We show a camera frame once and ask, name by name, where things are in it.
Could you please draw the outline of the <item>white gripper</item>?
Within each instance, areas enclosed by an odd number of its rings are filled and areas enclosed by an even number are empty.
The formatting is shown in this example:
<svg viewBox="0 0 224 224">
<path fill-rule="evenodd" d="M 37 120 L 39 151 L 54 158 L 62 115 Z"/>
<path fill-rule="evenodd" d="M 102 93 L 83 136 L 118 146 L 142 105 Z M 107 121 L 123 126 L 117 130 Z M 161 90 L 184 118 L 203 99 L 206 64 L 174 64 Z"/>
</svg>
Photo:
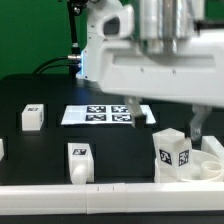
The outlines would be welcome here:
<svg viewBox="0 0 224 224">
<path fill-rule="evenodd" d="M 136 96 L 124 98 L 134 128 L 146 124 L 141 98 L 199 104 L 192 106 L 185 129 L 185 137 L 197 141 L 210 106 L 224 107 L 224 32 L 203 31 L 180 42 L 175 54 L 150 56 L 132 41 L 108 41 L 101 46 L 98 70 L 103 92 Z"/>
</svg>

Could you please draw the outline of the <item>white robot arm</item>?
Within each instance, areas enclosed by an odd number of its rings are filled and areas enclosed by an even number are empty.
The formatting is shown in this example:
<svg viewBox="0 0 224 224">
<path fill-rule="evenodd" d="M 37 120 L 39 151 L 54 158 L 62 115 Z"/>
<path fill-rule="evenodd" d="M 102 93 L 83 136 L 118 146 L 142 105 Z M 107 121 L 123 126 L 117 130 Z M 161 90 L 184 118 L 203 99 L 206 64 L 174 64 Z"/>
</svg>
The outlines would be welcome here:
<svg viewBox="0 0 224 224">
<path fill-rule="evenodd" d="M 191 104 L 193 140 L 224 108 L 224 24 L 204 18 L 204 0 L 87 0 L 87 45 L 78 76 L 122 95 L 134 122 L 142 98 Z"/>
</svg>

